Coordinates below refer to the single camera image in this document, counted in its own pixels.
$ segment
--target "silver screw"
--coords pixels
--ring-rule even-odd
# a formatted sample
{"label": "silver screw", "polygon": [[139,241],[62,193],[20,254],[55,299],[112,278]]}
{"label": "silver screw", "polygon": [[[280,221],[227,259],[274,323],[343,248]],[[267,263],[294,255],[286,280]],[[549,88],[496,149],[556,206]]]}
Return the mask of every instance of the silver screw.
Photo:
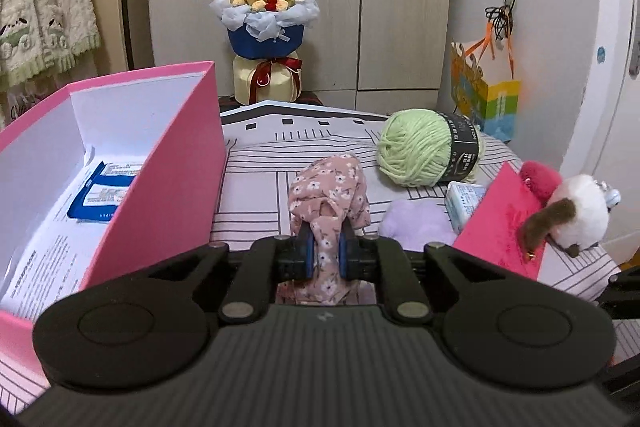
{"label": "silver screw", "polygon": [[429,314],[429,307],[416,301],[403,302],[397,310],[398,314],[406,319],[421,319]]}
{"label": "silver screw", "polygon": [[230,319],[245,319],[254,312],[254,307],[248,302],[229,302],[222,306],[222,314]]}

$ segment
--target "pink pom-pom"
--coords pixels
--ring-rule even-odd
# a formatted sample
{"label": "pink pom-pom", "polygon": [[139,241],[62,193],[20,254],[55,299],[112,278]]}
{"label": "pink pom-pom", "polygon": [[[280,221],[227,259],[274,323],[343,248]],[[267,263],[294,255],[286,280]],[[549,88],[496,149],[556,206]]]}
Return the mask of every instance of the pink pom-pom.
{"label": "pink pom-pom", "polygon": [[556,170],[534,161],[524,162],[520,177],[542,204],[546,204],[562,183],[562,176]]}

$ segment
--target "red envelope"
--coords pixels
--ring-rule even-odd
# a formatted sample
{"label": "red envelope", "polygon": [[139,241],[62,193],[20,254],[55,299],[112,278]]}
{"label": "red envelope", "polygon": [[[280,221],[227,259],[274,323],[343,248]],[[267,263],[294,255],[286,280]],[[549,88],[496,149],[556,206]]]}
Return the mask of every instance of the red envelope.
{"label": "red envelope", "polygon": [[537,280],[543,243],[529,260],[520,249],[518,229],[542,204],[507,163],[453,244],[455,248],[529,279]]}

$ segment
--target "black circular joint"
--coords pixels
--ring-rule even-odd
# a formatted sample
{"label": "black circular joint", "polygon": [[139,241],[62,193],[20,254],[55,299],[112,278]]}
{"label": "black circular joint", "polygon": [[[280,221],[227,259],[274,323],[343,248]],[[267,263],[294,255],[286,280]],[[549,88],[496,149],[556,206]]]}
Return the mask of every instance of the black circular joint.
{"label": "black circular joint", "polygon": [[204,312],[171,282],[114,281],[48,308],[33,346],[52,383],[130,391],[190,365],[209,339]]}
{"label": "black circular joint", "polygon": [[446,313],[442,336],[470,373],[549,391],[595,377],[616,345],[602,310],[518,279],[472,285]]}

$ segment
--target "pink box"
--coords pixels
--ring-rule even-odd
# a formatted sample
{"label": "pink box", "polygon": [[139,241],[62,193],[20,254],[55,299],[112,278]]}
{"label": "pink box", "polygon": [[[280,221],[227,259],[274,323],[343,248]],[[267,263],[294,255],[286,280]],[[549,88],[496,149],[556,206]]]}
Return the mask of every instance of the pink box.
{"label": "pink box", "polygon": [[[0,298],[2,274],[15,269],[90,153],[146,160],[100,232],[78,290],[206,244],[225,165],[213,63],[76,82],[0,132]],[[32,329],[0,311],[0,351],[42,374]]]}

